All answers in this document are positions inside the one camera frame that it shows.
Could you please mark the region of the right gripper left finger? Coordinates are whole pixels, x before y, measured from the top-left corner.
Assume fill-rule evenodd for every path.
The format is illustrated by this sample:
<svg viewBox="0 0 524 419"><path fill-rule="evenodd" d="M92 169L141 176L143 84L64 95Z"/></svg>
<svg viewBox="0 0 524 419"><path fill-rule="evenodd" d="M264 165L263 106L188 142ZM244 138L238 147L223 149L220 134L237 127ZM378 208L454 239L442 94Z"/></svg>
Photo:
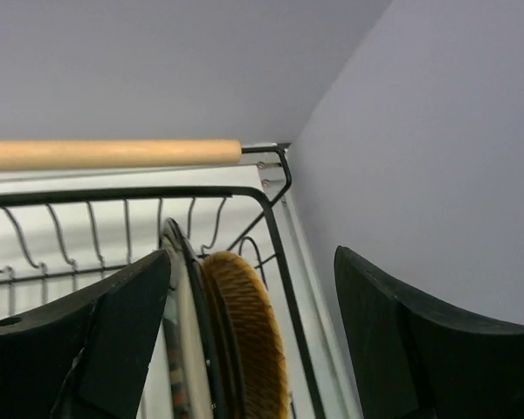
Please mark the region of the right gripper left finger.
<svg viewBox="0 0 524 419"><path fill-rule="evenodd" d="M169 290L166 251L0 320L0 418L134 418Z"/></svg>

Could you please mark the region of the woven bamboo round plate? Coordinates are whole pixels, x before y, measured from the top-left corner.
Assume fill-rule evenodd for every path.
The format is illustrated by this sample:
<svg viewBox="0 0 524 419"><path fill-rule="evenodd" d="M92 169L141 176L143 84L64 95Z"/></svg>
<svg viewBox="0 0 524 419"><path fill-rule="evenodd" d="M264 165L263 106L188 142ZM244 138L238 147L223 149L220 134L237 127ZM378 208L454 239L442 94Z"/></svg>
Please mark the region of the woven bamboo round plate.
<svg viewBox="0 0 524 419"><path fill-rule="evenodd" d="M202 274L231 322L245 406L239 416L289 417L286 352L262 279L245 259L229 251L209 255Z"/></svg>

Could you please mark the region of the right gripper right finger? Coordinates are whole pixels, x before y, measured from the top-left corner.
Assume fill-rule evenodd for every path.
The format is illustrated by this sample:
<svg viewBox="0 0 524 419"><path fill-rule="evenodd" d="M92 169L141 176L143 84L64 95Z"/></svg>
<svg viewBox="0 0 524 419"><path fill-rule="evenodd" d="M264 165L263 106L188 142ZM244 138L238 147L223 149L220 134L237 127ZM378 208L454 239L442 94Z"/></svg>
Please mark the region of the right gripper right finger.
<svg viewBox="0 0 524 419"><path fill-rule="evenodd" d="M524 326L405 284L354 251L334 280L366 418L524 418Z"/></svg>

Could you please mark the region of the black rimmed beige plate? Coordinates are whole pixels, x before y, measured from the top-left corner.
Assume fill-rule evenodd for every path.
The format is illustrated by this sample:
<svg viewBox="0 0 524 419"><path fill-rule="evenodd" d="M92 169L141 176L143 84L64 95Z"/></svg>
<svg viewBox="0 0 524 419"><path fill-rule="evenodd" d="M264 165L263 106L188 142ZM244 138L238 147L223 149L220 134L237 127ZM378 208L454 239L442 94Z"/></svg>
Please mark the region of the black rimmed beige plate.
<svg viewBox="0 0 524 419"><path fill-rule="evenodd" d="M173 417L243 418L243 369L221 292L175 219L162 223L159 247L170 260L162 330Z"/></svg>

